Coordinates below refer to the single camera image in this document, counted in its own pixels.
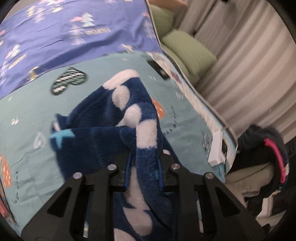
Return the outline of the navy fleece star garment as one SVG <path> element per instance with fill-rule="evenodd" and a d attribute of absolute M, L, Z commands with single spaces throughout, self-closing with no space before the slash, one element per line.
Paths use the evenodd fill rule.
<path fill-rule="evenodd" d="M 57 115 L 51 145 L 65 179 L 92 181 L 90 240 L 198 240 L 191 173 L 166 140 L 138 73 L 123 70 Z"/>

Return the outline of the white rectangular box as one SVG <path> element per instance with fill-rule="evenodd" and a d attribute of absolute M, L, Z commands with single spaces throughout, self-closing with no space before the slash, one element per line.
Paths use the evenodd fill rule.
<path fill-rule="evenodd" d="M 208 163 L 211 167 L 224 164 L 226 157 L 222 151 L 223 134 L 217 131 L 213 134 L 211 149 L 208 157 Z"/>

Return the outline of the teal printed bed sheet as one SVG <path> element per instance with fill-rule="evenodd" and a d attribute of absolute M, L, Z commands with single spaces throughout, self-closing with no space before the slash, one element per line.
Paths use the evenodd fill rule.
<path fill-rule="evenodd" d="M 11 211 L 9 225 L 16 233 L 21 233 L 64 183 L 49 140 L 56 114 L 68 116 L 83 99 L 125 69 L 139 74 L 156 102 L 163 134 L 181 163 L 193 173 L 213 172 L 224 181 L 234 162 L 237 138 L 172 58 L 158 52 L 117 53 L 74 68 L 86 74 L 86 81 L 68 85 L 59 95 L 53 95 L 52 84 L 66 67 L 49 71 L 1 99 L 1 182 Z M 223 134 L 226 161 L 211 167 L 208 157 L 217 131 Z"/>

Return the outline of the beige pleated curtain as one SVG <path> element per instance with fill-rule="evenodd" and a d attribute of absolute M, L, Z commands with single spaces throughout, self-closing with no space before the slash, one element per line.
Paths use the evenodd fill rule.
<path fill-rule="evenodd" d="M 189 1 L 178 28 L 217 57 L 196 89 L 236 134 L 256 123 L 295 137 L 295 41 L 268 1 Z"/>

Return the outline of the green pillow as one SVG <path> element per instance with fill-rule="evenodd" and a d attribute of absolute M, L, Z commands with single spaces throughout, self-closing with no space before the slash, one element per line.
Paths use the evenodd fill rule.
<path fill-rule="evenodd" d="M 162 38 L 173 29 L 174 14 L 172 11 L 159 6 L 150 5 L 152 18 L 159 38 Z"/>
<path fill-rule="evenodd" d="M 161 44 L 194 86 L 217 61 L 210 50 L 183 31 L 171 30 L 161 37 Z"/>

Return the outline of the purple printed duvet cover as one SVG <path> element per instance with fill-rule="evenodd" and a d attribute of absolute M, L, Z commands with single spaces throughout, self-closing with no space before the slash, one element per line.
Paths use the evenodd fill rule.
<path fill-rule="evenodd" d="M 38 1 L 1 23 L 1 97 L 56 68 L 160 50 L 146 1 Z"/>

